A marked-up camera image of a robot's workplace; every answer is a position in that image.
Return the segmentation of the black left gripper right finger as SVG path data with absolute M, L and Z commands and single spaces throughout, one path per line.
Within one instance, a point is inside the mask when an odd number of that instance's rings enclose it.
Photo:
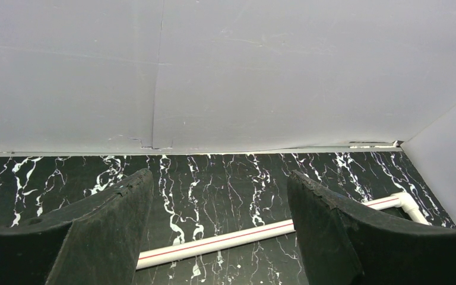
M 310 284 L 456 284 L 456 229 L 374 210 L 297 171 L 287 196 Z

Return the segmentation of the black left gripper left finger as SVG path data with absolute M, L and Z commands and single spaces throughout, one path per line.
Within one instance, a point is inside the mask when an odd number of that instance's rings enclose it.
M 154 194 L 141 169 L 105 190 L 0 226 L 0 284 L 131 284 Z

